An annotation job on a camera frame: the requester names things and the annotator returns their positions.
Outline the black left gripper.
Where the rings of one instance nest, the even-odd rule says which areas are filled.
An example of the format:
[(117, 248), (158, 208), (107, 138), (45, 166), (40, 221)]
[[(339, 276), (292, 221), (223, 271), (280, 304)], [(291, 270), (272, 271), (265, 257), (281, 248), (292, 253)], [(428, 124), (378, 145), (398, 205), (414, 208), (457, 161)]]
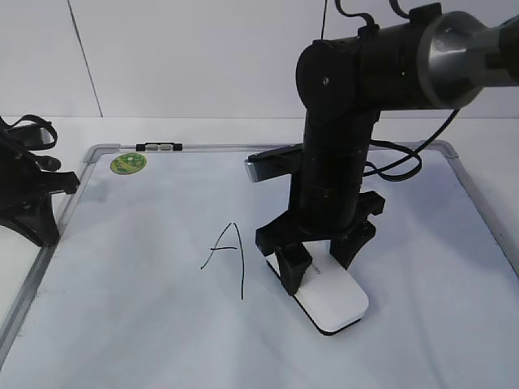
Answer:
[(74, 194), (79, 189), (79, 179), (71, 171), (63, 172), (62, 162), (45, 154), (48, 150), (31, 152), (7, 133), (28, 124), (55, 130), (52, 122), (40, 117), (21, 117), (12, 124), (1, 120), (1, 226), (38, 247), (54, 246), (60, 233), (52, 196)]

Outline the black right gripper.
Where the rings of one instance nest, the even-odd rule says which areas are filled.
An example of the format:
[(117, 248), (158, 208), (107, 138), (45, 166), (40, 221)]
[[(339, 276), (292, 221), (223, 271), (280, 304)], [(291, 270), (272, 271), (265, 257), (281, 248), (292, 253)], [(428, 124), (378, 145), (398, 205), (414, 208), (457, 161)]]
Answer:
[(329, 241), (330, 255), (348, 269), (358, 252), (375, 236), (368, 217), (384, 210), (384, 198), (368, 191), (339, 199), (317, 199), (289, 207), (258, 228), (255, 244), (264, 256), (275, 254), (281, 284), (294, 295), (312, 263), (307, 242)]

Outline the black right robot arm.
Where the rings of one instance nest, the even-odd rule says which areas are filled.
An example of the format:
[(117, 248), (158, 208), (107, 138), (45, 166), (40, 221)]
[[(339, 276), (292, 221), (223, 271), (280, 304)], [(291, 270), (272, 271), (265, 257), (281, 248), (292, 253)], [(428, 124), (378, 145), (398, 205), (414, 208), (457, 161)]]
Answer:
[(303, 141), (249, 156), (256, 182), (290, 175), (289, 206), (257, 229), (263, 255), (275, 255), (285, 291), (294, 295), (311, 265), (306, 242), (328, 241), (348, 267), (375, 236), (369, 216), (384, 199), (361, 189), (372, 131), (383, 111), (447, 109), (458, 113), (484, 88), (518, 83), (518, 20), (490, 28), (437, 2), (381, 28), (371, 16), (354, 37), (316, 40), (296, 66), (307, 113)]

